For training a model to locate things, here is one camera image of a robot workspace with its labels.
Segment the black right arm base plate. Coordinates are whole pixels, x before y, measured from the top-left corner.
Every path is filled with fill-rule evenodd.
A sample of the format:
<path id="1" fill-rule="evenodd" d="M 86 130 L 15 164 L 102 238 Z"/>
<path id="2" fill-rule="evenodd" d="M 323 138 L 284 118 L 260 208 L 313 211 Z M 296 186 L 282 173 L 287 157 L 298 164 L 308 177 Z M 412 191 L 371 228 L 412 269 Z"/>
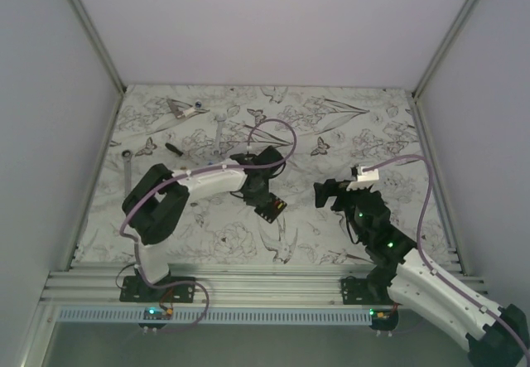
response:
<path id="1" fill-rule="evenodd" d="M 393 304 L 387 287 L 367 278 L 353 276 L 342 278 L 340 293 L 344 305 L 391 306 Z"/>

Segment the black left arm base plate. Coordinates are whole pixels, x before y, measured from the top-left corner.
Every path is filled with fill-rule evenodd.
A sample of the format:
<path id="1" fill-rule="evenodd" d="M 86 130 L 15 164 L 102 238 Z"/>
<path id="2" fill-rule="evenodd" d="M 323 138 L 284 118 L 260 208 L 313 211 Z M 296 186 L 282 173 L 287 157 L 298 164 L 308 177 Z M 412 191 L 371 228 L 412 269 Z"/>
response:
<path id="1" fill-rule="evenodd" d="M 195 295 L 193 277 L 167 275 L 160 282 L 148 286 L 140 273 L 123 279 L 119 301 L 128 303 L 192 303 Z"/>

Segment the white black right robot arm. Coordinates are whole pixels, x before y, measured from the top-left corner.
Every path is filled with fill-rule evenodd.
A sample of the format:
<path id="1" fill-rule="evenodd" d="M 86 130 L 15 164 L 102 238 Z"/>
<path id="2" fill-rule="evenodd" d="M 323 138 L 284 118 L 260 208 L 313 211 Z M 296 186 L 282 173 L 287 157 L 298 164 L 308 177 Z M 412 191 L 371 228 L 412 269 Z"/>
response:
<path id="1" fill-rule="evenodd" d="M 375 267 L 367 284 L 370 300 L 390 300 L 437 326 L 466 350 L 474 366 L 517 366 L 529 361 L 529 330 L 525 313 L 506 307 L 466 286 L 421 250 L 420 244 L 391 221 L 390 209 L 378 191 L 354 188 L 352 181 L 315 183 L 315 205 L 333 198 L 349 229 L 364 245 Z"/>

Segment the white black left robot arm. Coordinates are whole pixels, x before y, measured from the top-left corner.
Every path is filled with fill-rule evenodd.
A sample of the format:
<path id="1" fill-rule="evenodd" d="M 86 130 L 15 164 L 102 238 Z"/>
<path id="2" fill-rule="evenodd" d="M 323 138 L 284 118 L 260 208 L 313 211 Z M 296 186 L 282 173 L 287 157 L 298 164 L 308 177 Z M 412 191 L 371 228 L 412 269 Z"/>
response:
<path id="1" fill-rule="evenodd" d="M 134 244 L 135 269 L 142 277 L 139 292 L 150 302 L 167 296 L 170 269 L 164 246 L 190 203 L 221 193 L 238 193 L 245 205 L 272 223 L 287 203 L 270 191 L 269 181 L 282 171 L 286 160 L 277 149 L 267 147 L 258 155 L 234 154 L 193 171 L 152 166 L 124 200 L 125 220 L 119 230 Z"/>

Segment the black fuse box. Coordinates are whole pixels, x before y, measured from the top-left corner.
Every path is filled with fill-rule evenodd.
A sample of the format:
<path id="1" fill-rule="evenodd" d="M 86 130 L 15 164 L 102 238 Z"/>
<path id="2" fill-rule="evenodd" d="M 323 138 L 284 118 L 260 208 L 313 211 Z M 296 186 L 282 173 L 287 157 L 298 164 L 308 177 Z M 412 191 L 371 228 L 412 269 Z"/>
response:
<path id="1" fill-rule="evenodd" d="M 287 203 L 283 199 L 280 199 L 279 197 L 274 195 L 273 193 L 270 193 L 269 196 L 270 196 L 269 200 L 265 204 L 257 206 L 254 209 L 254 212 L 259 217 L 261 217 L 263 220 L 265 220 L 266 222 L 271 224 L 286 209 Z M 285 208 L 283 210 L 278 210 L 277 209 L 278 205 L 277 206 L 273 205 L 274 201 L 276 201 L 276 200 L 280 201 L 279 204 L 281 204 L 281 203 L 285 204 Z"/>

